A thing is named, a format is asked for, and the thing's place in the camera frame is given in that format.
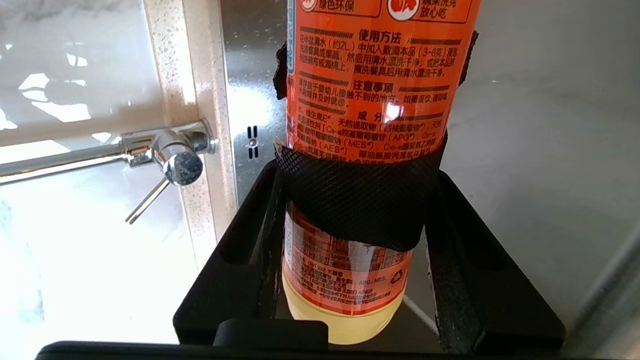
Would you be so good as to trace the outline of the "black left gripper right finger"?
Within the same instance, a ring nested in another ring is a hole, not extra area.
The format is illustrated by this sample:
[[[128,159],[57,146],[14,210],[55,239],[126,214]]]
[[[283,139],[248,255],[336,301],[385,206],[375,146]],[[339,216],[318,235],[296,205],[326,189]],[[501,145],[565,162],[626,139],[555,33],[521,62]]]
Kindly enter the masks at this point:
[[[425,218],[444,353],[558,353],[563,322],[443,171]]]

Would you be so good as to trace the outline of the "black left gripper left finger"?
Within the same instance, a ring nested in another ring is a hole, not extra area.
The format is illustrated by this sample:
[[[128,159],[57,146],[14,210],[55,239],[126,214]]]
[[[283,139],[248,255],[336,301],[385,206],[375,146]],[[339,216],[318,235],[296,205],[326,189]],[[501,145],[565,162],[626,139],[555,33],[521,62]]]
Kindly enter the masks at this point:
[[[268,162],[173,315],[183,346],[212,346],[230,320],[275,317],[281,284],[285,195]]]

